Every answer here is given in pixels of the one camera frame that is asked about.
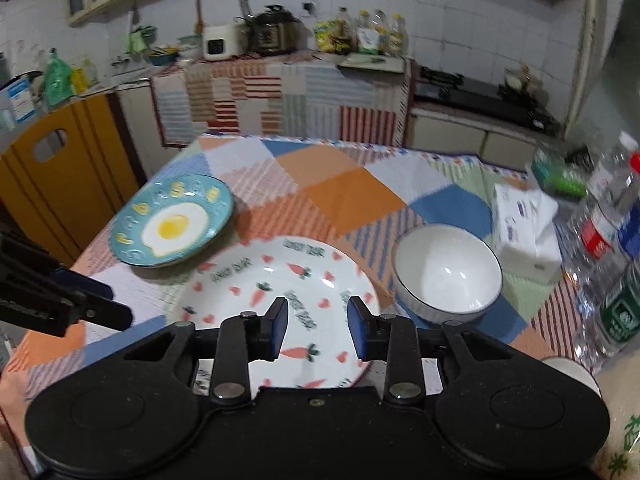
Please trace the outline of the white ribbed bowl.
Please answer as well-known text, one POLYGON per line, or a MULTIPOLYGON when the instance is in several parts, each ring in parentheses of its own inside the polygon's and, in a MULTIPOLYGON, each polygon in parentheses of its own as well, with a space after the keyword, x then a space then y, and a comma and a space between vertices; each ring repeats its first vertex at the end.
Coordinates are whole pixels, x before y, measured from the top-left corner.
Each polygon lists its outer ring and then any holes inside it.
POLYGON ((590 371, 583 367, 582 364, 569 358, 564 358, 564 356, 548 356, 548 358, 542 359, 541 362, 555 370, 558 370, 566 376, 570 376, 571 378, 578 380, 578 382, 581 382, 597 393, 598 396, 602 396, 602 392, 597 381, 594 379, 590 371))
POLYGON ((392 251, 392 278, 401 307, 433 324, 474 321, 503 289, 492 249, 469 231, 446 224, 402 234, 392 251))

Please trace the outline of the blue fried egg plate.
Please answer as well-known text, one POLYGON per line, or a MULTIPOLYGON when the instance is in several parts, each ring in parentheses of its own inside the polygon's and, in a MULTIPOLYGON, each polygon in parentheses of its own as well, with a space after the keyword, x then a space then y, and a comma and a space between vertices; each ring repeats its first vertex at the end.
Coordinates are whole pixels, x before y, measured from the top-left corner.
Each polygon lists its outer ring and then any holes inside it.
POLYGON ((227 226, 233 194, 221 180, 180 174, 145 185, 116 214, 108 242, 122 263, 170 266, 195 255, 227 226))

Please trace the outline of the stacked bowls on counter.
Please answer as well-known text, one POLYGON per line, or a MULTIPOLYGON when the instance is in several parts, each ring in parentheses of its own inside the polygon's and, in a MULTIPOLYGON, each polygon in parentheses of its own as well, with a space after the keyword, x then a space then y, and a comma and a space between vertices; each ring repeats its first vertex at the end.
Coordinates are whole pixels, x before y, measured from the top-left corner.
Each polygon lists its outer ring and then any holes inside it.
POLYGON ((178 39, 179 55, 185 60, 199 60, 202 57, 203 40, 201 35, 183 36, 178 39))

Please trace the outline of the wooden chair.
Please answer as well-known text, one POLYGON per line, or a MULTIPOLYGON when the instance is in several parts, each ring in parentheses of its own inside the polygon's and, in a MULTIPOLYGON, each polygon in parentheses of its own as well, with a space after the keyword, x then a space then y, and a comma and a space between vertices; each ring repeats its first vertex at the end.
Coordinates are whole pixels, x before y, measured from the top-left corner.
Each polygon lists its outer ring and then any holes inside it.
POLYGON ((1 203, 25 235, 74 263, 146 181, 118 95, 66 104, 1 154, 1 203))

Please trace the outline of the patchwork tablecloth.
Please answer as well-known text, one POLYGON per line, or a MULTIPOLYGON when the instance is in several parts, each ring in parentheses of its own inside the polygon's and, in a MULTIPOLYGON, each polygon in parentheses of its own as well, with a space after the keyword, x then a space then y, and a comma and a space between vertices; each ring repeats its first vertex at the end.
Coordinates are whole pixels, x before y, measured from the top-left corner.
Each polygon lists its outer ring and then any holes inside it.
MULTIPOLYGON (((257 136, 202 136, 163 166, 160 177, 190 172, 223 180, 235 196, 231 232, 220 246, 278 235, 322 240, 358 263, 387 310, 396 307, 390 256, 400 234, 421 223, 447 223, 488 238, 494 185, 526 185, 520 174, 472 156, 257 136)), ((75 270, 110 284, 117 299, 134 308, 136 322, 123 333, 82 324, 64 338, 25 336, 1 379, 1 427, 16 443, 25 476, 40 471, 24 434, 29 401, 155 330, 206 260, 198 255, 180 266, 136 270, 113 256, 106 233, 85 249, 75 270)))

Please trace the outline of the white tissue pack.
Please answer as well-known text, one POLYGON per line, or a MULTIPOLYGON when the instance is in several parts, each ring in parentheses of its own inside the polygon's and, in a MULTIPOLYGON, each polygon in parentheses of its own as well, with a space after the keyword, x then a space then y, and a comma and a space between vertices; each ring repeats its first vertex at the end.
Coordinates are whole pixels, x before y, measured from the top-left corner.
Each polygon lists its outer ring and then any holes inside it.
POLYGON ((558 209, 558 203, 539 188, 494 186, 492 246, 503 270, 539 285, 558 279, 562 256, 553 225, 558 209))

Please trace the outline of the red label water bottle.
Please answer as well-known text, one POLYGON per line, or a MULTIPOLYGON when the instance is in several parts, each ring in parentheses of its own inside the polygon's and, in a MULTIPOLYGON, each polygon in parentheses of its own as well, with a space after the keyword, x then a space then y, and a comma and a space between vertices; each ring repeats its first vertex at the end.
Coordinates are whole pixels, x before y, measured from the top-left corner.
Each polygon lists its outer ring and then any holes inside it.
POLYGON ((568 256, 565 274, 578 290, 587 284, 603 257, 612 249, 639 185, 639 143, 625 130, 602 154, 586 185, 586 196, 567 223, 568 256))

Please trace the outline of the green label water bottle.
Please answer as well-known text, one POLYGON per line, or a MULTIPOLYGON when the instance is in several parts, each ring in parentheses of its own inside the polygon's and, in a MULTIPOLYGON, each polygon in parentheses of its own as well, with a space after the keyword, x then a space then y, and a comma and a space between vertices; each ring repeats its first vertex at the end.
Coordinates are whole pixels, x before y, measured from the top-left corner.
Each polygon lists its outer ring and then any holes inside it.
POLYGON ((634 260, 586 323, 582 360, 594 372, 639 333, 639 261, 634 260))

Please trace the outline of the bag of rice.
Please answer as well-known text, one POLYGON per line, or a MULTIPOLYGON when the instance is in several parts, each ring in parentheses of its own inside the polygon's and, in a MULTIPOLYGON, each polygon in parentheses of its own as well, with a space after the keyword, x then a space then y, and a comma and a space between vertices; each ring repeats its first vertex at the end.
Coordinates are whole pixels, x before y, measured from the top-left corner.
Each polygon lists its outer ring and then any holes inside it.
POLYGON ((627 349, 597 374, 611 428, 592 468, 601 479, 639 479, 639 348, 627 349))

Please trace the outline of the striped counter cloth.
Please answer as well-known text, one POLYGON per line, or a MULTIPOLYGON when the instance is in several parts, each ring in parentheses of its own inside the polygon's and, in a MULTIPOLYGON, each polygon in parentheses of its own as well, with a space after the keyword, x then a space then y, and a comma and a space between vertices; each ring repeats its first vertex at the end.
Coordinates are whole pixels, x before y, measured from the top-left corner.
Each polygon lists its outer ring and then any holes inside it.
POLYGON ((163 144, 181 148, 213 133, 401 145, 410 62, 390 74, 339 68, 344 58, 299 51, 163 70, 151 79, 163 144))

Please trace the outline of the black gas stove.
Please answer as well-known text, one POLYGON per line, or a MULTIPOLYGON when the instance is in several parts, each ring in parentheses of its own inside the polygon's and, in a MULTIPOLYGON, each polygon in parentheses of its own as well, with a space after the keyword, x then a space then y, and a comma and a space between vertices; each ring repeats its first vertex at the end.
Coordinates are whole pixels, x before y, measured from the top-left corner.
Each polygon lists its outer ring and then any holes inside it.
POLYGON ((413 95, 416 102, 438 104, 498 119, 546 136, 557 136, 561 129, 533 96, 525 90, 514 90, 507 84, 496 86, 462 74, 421 66, 413 95))

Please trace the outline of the cutting board on counter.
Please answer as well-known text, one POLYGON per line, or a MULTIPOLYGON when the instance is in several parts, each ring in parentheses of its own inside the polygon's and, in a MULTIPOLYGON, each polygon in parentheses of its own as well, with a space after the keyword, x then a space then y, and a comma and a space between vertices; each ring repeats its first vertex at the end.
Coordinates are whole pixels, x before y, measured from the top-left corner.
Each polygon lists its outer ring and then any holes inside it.
POLYGON ((349 53, 349 55, 337 63, 339 68, 345 70, 372 70, 390 74, 405 73, 405 59, 392 56, 374 55, 364 53, 349 53))

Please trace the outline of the blue label water bottle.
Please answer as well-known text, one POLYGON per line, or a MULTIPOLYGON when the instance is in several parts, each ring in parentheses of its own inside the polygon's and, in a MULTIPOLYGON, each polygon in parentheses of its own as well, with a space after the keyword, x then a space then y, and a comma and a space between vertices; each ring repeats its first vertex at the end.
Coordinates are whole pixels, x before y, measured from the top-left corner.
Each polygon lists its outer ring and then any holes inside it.
POLYGON ((625 270, 632 260, 639 255, 639 153, 634 152, 631 156, 630 166, 632 169, 632 180, 628 203, 625 207, 626 216, 617 233, 618 252, 620 253, 620 264, 625 270))

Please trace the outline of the white rice cooker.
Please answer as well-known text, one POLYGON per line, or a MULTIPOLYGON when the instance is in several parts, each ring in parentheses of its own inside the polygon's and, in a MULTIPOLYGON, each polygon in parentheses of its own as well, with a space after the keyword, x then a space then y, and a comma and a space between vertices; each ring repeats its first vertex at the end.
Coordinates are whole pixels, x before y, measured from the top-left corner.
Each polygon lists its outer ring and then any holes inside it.
POLYGON ((239 58, 247 50, 246 33, 240 24, 207 26, 202 35, 206 61, 227 61, 239 58))

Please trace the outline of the black pressure cooker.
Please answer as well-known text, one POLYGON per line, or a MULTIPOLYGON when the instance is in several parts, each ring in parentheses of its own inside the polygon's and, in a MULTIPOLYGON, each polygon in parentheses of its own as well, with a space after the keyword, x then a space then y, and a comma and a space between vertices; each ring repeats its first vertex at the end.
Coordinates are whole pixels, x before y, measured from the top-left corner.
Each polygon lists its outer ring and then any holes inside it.
POLYGON ((250 48, 261 56, 289 54, 298 49, 299 21, 280 4, 265 6, 264 12, 250 20, 250 48))

